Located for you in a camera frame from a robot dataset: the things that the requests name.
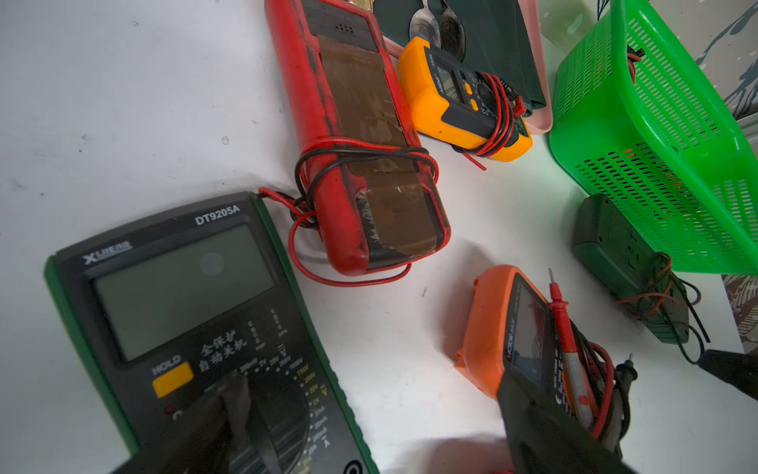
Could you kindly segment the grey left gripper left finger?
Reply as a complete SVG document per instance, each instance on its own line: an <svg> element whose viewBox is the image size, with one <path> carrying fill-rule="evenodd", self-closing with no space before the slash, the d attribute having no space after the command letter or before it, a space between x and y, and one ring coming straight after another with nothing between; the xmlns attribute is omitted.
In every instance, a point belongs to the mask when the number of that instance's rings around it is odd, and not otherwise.
<svg viewBox="0 0 758 474"><path fill-rule="evenodd" d="M252 398L246 375L233 372L201 395L158 442L118 473L227 473L229 455L246 444Z"/></svg>

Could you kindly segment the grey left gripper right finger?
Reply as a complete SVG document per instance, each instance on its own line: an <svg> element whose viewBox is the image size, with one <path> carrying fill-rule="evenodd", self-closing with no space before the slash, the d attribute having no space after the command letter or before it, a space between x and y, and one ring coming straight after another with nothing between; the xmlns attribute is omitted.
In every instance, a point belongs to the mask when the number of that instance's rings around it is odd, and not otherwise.
<svg viewBox="0 0 758 474"><path fill-rule="evenodd" d="M633 471L518 371L503 373L497 401L516 473Z"/></svg>

